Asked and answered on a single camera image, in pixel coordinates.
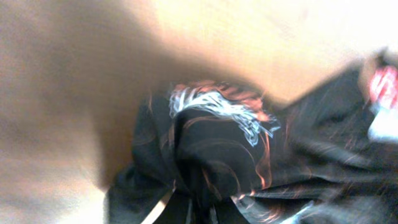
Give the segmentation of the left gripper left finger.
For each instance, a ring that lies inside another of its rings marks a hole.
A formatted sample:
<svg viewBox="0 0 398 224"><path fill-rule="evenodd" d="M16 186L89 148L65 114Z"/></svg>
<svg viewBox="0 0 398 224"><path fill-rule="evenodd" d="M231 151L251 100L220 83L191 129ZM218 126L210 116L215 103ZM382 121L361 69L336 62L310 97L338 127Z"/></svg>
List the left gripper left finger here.
<svg viewBox="0 0 398 224"><path fill-rule="evenodd" d="M192 224L195 222L192 191L187 186L174 187L172 192L158 192L142 201L141 223Z"/></svg>

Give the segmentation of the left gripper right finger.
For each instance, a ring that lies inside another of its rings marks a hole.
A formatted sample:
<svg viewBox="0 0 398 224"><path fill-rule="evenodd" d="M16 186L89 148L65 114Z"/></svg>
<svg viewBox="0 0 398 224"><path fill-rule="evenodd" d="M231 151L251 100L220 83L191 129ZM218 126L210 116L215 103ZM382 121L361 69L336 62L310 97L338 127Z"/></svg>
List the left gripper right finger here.
<svg viewBox="0 0 398 224"><path fill-rule="evenodd" d="M218 199L209 196L209 224L249 224L230 197Z"/></svg>

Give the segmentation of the black orange patterned jersey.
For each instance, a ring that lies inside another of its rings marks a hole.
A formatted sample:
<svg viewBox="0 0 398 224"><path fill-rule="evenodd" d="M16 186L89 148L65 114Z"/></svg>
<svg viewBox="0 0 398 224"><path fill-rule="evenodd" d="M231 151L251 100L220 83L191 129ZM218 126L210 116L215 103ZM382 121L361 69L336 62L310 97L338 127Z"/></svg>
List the black orange patterned jersey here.
<svg viewBox="0 0 398 224"><path fill-rule="evenodd" d="M108 222L141 223L143 200L187 186L194 223L208 223L211 195L249 223L396 223L397 146L369 140L359 74L348 68L281 110L226 82L150 95L133 162L107 194Z"/></svg>

